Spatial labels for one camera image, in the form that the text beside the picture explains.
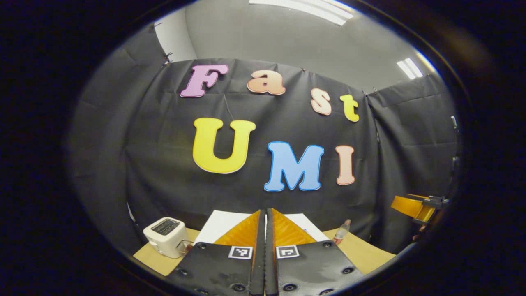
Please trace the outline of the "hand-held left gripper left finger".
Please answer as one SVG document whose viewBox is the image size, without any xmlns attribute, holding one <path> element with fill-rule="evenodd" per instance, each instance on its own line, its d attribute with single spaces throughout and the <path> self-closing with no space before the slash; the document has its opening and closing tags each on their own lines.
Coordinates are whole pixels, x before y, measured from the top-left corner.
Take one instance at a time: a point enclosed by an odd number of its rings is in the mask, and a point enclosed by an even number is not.
<svg viewBox="0 0 526 296">
<path fill-rule="evenodd" d="M 214 243 L 195 243 L 168 281 L 199 296 L 263 296 L 265 219 L 258 210 Z"/>
</svg>

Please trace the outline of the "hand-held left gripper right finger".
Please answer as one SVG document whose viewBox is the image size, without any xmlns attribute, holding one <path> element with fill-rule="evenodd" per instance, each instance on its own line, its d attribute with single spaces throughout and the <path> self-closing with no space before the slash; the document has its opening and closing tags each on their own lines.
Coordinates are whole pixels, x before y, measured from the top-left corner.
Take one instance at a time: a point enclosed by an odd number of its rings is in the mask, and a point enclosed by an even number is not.
<svg viewBox="0 0 526 296">
<path fill-rule="evenodd" d="M 363 277 L 332 240 L 314 240 L 300 226 L 267 208 L 265 294 L 322 296 Z"/>
</svg>

